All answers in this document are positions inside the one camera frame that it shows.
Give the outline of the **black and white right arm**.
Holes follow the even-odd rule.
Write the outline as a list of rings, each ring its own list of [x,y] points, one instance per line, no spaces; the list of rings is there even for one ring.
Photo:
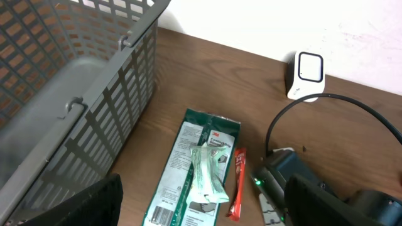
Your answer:
[[[291,148],[270,151],[253,180],[285,225],[401,225],[401,200],[377,190],[341,200]]]

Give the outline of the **grey plastic mesh basket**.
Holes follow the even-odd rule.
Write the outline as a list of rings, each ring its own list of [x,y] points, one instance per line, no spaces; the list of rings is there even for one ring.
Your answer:
[[[2,225],[108,174],[152,96],[168,5],[1,0]]]

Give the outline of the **green 3M glove package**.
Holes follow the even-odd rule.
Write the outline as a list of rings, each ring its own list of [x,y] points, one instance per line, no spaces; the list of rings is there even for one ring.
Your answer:
[[[143,225],[215,225],[220,205],[188,199],[194,169],[190,148],[206,144],[225,147],[217,159],[218,182],[225,184],[241,123],[226,117],[187,109]]]

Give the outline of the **mint green wipe packet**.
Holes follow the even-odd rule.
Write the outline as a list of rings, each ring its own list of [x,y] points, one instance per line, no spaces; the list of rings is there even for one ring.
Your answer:
[[[192,146],[190,150],[193,179],[186,203],[227,203],[229,197],[219,178],[218,164],[227,147],[209,146],[204,143],[201,146]]]

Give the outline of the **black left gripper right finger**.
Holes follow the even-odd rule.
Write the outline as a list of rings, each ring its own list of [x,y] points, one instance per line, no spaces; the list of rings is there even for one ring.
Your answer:
[[[378,206],[379,195],[360,190],[345,201],[302,175],[290,176],[285,185],[286,225],[387,225]]]

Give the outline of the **red coffee stick sachet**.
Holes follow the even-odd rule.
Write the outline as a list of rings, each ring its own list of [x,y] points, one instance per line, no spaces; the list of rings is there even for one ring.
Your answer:
[[[236,192],[234,200],[228,211],[227,217],[238,222],[241,216],[242,191],[244,188],[244,178],[246,169],[246,148],[235,150],[235,170],[236,170]]]

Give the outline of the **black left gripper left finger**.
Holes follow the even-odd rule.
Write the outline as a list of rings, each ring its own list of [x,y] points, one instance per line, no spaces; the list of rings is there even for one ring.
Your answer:
[[[122,199],[121,177],[114,173],[24,224],[28,226],[116,226],[119,222]]]

